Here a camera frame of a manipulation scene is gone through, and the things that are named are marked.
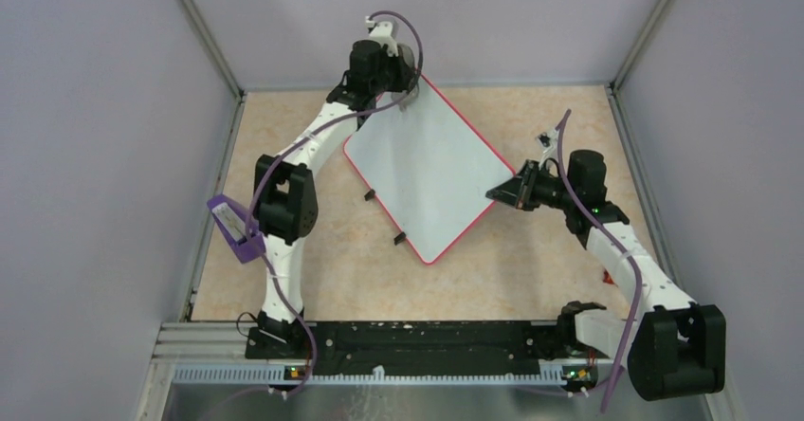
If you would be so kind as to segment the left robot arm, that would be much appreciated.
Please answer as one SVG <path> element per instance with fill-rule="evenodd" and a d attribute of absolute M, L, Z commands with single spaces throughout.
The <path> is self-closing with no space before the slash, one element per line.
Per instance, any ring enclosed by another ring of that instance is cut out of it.
<path fill-rule="evenodd" d="M 304 240 L 319 215 L 316 174 L 347 137 L 381 111 L 382 96 L 394 105 L 415 98 L 422 67 L 421 48 L 355 42 L 348 69 L 315 119 L 281 153 L 258 159 L 249 210 L 265 245 L 267 281 L 257 327 L 280 357 L 297 355 L 304 343 L 301 263 Z"/>

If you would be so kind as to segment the silver mesh eraser sponge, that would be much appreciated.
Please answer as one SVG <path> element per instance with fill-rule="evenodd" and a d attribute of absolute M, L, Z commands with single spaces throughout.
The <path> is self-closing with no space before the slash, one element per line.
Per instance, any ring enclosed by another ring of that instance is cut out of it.
<path fill-rule="evenodd" d="M 418 97 L 418 68 L 413 50 L 405 44 L 398 45 L 400 57 L 399 90 L 394 92 L 397 107 L 400 111 L 408 108 Z"/>

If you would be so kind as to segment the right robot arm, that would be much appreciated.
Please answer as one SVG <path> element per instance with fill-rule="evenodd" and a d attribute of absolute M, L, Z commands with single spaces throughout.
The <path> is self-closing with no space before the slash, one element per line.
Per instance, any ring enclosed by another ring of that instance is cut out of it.
<path fill-rule="evenodd" d="M 725 386 L 726 319 L 674 283 L 636 236 L 628 216 L 607 198 L 607 166 L 593 150 L 571 152 L 562 174 L 528 160 L 486 197 L 520 211 L 544 206 L 605 269 L 629 302 L 620 319 L 602 305 L 570 302 L 559 318 L 558 349 L 580 357 L 593 348 L 625 370 L 646 401 L 715 394 Z"/>

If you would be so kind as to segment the pink-framed whiteboard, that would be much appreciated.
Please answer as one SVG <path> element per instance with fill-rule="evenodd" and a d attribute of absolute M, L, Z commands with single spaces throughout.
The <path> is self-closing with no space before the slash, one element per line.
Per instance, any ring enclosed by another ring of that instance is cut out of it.
<path fill-rule="evenodd" d="M 427 77 L 404 108 L 376 113 L 343 153 L 404 234 L 432 265 L 493 205 L 486 192 L 515 170 Z"/>

